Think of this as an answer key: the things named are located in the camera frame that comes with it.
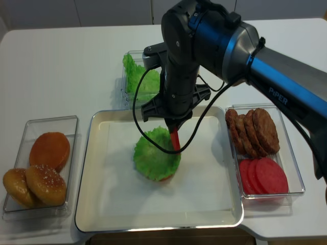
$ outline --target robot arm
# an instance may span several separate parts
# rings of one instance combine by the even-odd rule
[[[191,118],[211,94],[196,85],[202,65],[229,86],[253,85],[307,128],[316,177],[327,180],[327,73],[264,47],[240,15],[207,0],[182,0],[163,16],[161,31],[164,43],[144,50],[146,68],[162,67],[159,94],[141,108],[144,121],[164,118],[172,132]]]

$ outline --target brown meat patty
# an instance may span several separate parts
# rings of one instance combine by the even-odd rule
[[[244,117],[245,117],[245,115],[239,115],[238,117],[235,118],[235,127],[239,134],[239,137],[241,138],[241,141],[243,143],[243,147],[244,147],[246,153],[249,154],[253,158],[257,158],[258,154],[253,149],[252,144],[249,141],[247,134],[246,134],[246,130],[244,127],[244,122],[243,122]]]
[[[256,136],[262,148],[269,154],[276,154],[279,151],[279,140],[276,125],[269,113],[264,109],[257,108],[252,119]]]
[[[236,110],[229,109],[226,112],[225,120],[226,120],[227,126],[229,128],[231,140],[233,141],[235,148],[241,155],[245,155],[246,151],[243,147],[243,143],[239,137],[239,134],[235,128],[235,118],[236,117],[238,117]]]
[[[258,138],[256,137],[254,125],[253,125],[253,110],[249,110],[249,112],[245,115],[243,121],[244,121],[244,127],[246,130],[246,134],[248,139],[250,140],[253,149],[257,152],[257,154],[260,157],[266,157],[269,154],[262,148],[262,146],[259,143]]]

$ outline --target clear plastic container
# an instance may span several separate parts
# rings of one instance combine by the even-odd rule
[[[144,66],[143,59],[142,59],[143,51],[129,51],[127,54],[130,54],[132,56],[133,60],[135,61],[135,63],[137,65]],[[160,73],[161,68],[157,68],[156,71]],[[123,100],[125,100],[125,106],[130,109],[133,106],[133,100],[134,100],[135,93],[127,92],[127,84],[128,84],[127,76],[125,73],[125,68],[123,66],[121,91],[122,91]],[[148,102],[150,100],[150,98],[155,97],[158,93],[159,93],[159,88],[157,91],[139,92],[137,94],[137,100],[135,103],[135,107],[140,108],[141,105]]]
[[[256,108],[265,109],[271,116],[272,120],[276,125],[276,130],[279,139],[280,150],[275,155],[268,156],[278,163],[279,166],[285,172],[287,177],[289,192],[281,194],[246,194],[243,189],[243,185],[240,177],[239,164],[243,159],[250,158],[240,155],[235,149],[232,143],[231,137],[229,135],[229,141],[231,145],[231,150],[233,153],[234,163],[236,166],[237,177],[239,181],[239,187],[242,193],[242,202],[245,208],[256,207],[256,206],[292,206],[292,202],[305,193],[305,186],[302,181],[300,171],[298,169],[296,159],[292,150],[292,145],[289,140],[283,117],[278,108],[273,104],[252,104],[252,105],[234,105],[226,108],[234,108],[237,113],[246,114],[249,110]]]
[[[14,168],[28,168],[29,155],[35,140],[47,132],[63,133],[71,146],[71,152],[65,167],[60,172],[60,175],[65,180],[67,185],[66,201],[61,206],[42,207],[34,209],[26,209],[17,204],[10,195],[6,195],[3,207],[3,220],[12,221],[27,218],[41,218],[51,216],[67,216],[70,214],[71,207],[69,196],[71,195],[72,175],[71,169],[74,163],[74,155],[77,144],[78,118],[76,116],[40,119],[28,121],[25,125],[24,133],[20,142],[19,151],[17,154]]]

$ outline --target white tray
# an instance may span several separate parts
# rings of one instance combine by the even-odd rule
[[[178,131],[180,144],[189,139],[205,107]],[[160,119],[138,121],[144,131]],[[212,107],[189,147],[182,152],[175,176],[153,182],[133,163],[141,134],[132,112],[100,111],[94,115],[85,154],[76,208],[82,232],[135,231],[174,228],[235,227],[243,220],[224,111]]]

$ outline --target green lettuce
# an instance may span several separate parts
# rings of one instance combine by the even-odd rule
[[[145,134],[164,149],[174,150],[167,129],[158,127]],[[142,136],[136,144],[133,160],[136,170],[142,175],[150,180],[160,181],[175,174],[180,158],[181,155],[162,152]]]
[[[137,65],[130,54],[124,55],[123,64],[127,77],[126,92],[135,94],[137,85],[146,70],[143,66]],[[137,99],[148,101],[154,97],[154,95],[148,94],[157,94],[159,92],[159,88],[160,75],[156,70],[151,70],[143,78],[142,84],[138,90]]]

